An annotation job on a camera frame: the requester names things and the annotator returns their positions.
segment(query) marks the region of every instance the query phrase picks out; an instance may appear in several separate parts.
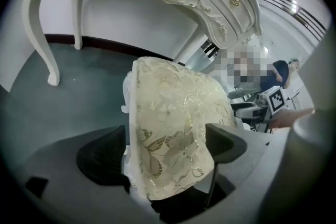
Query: green floor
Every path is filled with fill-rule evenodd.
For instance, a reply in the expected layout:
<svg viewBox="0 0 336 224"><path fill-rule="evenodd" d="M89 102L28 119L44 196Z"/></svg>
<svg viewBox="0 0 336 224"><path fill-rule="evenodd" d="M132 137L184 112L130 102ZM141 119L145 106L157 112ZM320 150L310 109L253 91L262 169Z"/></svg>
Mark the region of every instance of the green floor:
<svg viewBox="0 0 336 224"><path fill-rule="evenodd" d="M10 169L58 140L124 124L128 115L122 82L137 57L113 51L52 44L61 81L47 83L48 70L35 52L1 99L1 147Z"/></svg>

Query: robotic device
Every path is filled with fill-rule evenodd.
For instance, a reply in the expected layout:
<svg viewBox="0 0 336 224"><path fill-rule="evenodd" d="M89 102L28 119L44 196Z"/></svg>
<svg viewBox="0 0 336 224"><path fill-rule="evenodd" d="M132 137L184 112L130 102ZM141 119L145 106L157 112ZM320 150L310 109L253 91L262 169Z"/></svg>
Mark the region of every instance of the robotic device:
<svg viewBox="0 0 336 224"><path fill-rule="evenodd" d="M267 132L268 124L282 108L286 99L280 86L274 86L257 95L254 102L231 104L234 116L255 128L257 132Z"/></svg>

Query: curved table leg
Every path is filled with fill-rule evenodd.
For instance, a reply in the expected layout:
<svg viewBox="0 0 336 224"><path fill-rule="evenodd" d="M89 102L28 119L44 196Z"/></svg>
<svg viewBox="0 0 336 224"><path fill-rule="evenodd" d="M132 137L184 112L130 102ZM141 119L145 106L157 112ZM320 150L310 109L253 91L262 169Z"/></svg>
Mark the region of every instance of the curved table leg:
<svg viewBox="0 0 336 224"><path fill-rule="evenodd" d="M52 86L57 86L59 83L59 70L41 27L39 18L40 3L41 0L24 0L22 6L23 23L30 42L49 69L48 83Z"/></svg>
<svg viewBox="0 0 336 224"><path fill-rule="evenodd" d="M182 49L175 56L173 62L180 62L185 56L189 56L188 59L184 59L187 62L190 57L195 53L195 51L203 45L207 40L207 36L204 34L201 25L197 25L195 31L192 33L191 37L184 44Z"/></svg>
<svg viewBox="0 0 336 224"><path fill-rule="evenodd" d="M75 35L75 48L77 50L80 50L83 46L81 29L82 6L83 0L72 0L72 25Z"/></svg>

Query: person's hand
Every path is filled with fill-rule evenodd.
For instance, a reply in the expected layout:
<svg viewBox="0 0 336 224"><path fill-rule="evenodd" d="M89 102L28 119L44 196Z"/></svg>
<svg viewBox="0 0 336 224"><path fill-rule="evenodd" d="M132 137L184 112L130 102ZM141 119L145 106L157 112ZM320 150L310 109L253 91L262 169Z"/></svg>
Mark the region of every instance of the person's hand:
<svg viewBox="0 0 336 224"><path fill-rule="evenodd" d="M277 73L277 81L282 82L282 76L280 76L279 73Z"/></svg>

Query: gold flower pattern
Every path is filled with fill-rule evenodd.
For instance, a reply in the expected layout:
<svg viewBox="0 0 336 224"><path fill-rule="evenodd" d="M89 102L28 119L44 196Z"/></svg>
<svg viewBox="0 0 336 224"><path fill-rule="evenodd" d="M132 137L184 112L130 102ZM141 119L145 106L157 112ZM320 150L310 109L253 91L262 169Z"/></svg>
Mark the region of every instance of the gold flower pattern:
<svg viewBox="0 0 336 224"><path fill-rule="evenodd" d="M222 87L202 73L148 57L138 59L136 75L136 136L144 193L150 200L165 199L213 169L205 124L237 125Z"/></svg>

